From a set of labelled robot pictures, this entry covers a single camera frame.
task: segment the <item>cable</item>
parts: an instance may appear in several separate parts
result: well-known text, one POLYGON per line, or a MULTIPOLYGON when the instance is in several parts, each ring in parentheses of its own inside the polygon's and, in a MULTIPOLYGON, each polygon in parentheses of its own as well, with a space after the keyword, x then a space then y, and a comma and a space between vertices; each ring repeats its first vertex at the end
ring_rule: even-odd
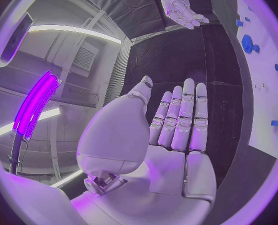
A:
POLYGON ((26 154, 26 150, 27 150, 27 148, 28 148, 28 143, 27 143, 27 141, 26 141, 24 138, 22 139, 22 141, 24 141, 24 142, 26 143, 26 149, 25 149, 24 154, 23 154, 22 159, 21 159, 20 176, 22 175, 22 163, 23 163, 24 155, 26 154))

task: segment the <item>air vent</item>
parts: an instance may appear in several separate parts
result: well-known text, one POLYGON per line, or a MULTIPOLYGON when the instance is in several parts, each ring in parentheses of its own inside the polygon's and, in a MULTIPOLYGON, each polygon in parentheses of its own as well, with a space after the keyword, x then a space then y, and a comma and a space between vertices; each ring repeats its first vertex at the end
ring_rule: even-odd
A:
POLYGON ((73 64, 90 71, 97 53, 97 48, 84 41, 76 54, 73 64))

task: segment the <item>ceiling light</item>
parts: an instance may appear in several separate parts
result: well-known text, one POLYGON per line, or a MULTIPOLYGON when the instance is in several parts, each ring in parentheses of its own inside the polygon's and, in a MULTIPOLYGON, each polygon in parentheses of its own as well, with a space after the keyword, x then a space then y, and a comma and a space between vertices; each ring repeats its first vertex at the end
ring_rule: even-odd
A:
POLYGON ((56 182, 55 184, 51 185, 51 187, 52 187, 52 188, 54 188, 54 187, 57 188, 57 187, 59 187, 60 185, 62 185, 62 184, 64 184, 64 183, 66 183, 66 182, 68 182, 68 181, 74 179, 75 177, 77 177, 78 175, 80 175, 80 174, 82 174, 82 173, 83 173, 82 170, 76 171, 75 173, 71 174, 70 176, 68 176, 68 177, 62 179, 61 181, 58 181, 58 182, 56 182))
POLYGON ((121 41, 119 39, 116 39, 112 36, 108 36, 105 34, 102 34, 100 32, 97 31, 92 31, 89 29, 85 29, 85 28, 81 28, 81 27, 75 27, 75 26, 66 26, 66 25, 35 25, 35 26, 31 26, 30 29, 28 30, 29 32, 33 32, 33 31, 67 31, 67 32, 76 32, 76 33, 82 33, 82 34, 87 34, 87 35, 91 35, 91 36, 95 36, 98 38, 102 38, 102 39, 106 39, 112 42, 115 42, 117 44, 121 44, 121 41))
MULTIPOLYGON (((59 108, 55 108, 55 109, 52 109, 52 110, 44 111, 43 113, 41 113, 38 121, 42 120, 42 119, 49 118, 51 116, 56 116, 56 115, 59 115, 59 114, 60 114, 59 108)), ((13 125, 14 125, 14 123, 12 122, 10 124, 7 124, 5 126, 0 127, 0 135, 3 135, 5 133, 7 133, 7 132, 12 131, 13 125)))

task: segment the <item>purple light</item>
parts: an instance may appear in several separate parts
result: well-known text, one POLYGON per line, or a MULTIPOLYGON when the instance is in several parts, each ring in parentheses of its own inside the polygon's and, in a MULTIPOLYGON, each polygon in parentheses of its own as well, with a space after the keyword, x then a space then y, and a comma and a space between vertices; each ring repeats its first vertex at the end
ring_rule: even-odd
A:
POLYGON ((19 127, 17 131, 20 134, 25 134, 26 128, 35 113, 36 109, 38 108, 41 100, 45 97, 45 95, 48 93, 50 88, 53 86, 53 84, 57 81, 57 78, 55 75, 50 75, 46 82, 40 87, 40 89, 35 93, 31 101, 29 102, 25 112, 23 113, 23 117, 19 123, 19 127))
POLYGON ((50 98, 52 97, 52 95, 55 93, 55 91, 58 89, 58 87, 61 85, 61 82, 56 81, 54 82, 54 84, 52 85, 52 87, 49 89, 49 91, 47 92, 47 94, 45 95, 45 97, 41 100, 38 108, 36 109, 34 116, 32 117, 28 128, 26 130, 26 134, 25 134, 25 139, 30 141, 30 138, 33 134, 33 131, 36 127, 36 124, 38 122, 38 119, 44 109, 44 107, 46 106, 46 104, 48 103, 48 101, 50 100, 50 98))
POLYGON ((26 97, 26 99, 24 100, 23 104, 21 105, 16 118, 14 120, 14 124, 13 124, 13 130, 15 131, 18 127, 19 122, 22 119, 22 116, 27 108, 27 106, 29 105, 30 101, 32 100, 32 98, 34 97, 34 95, 37 93, 37 91, 40 89, 40 87, 45 83, 45 81, 48 79, 48 77, 51 74, 51 70, 47 71, 43 77, 36 83, 36 85, 33 87, 33 89, 30 91, 30 93, 28 94, 28 96, 26 97))

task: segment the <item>metal pole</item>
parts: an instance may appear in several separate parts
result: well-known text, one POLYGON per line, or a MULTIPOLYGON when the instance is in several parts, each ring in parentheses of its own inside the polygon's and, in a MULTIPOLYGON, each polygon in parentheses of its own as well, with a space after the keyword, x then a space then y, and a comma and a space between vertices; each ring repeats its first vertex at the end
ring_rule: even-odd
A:
POLYGON ((9 172, 11 174, 17 174, 17 166, 19 164, 19 153, 20 153, 20 146, 22 141, 23 135, 21 135, 19 132, 16 132, 15 138, 13 141, 12 146, 12 154, 11 157, 9 157, 10 160, 10 169, 9 172))

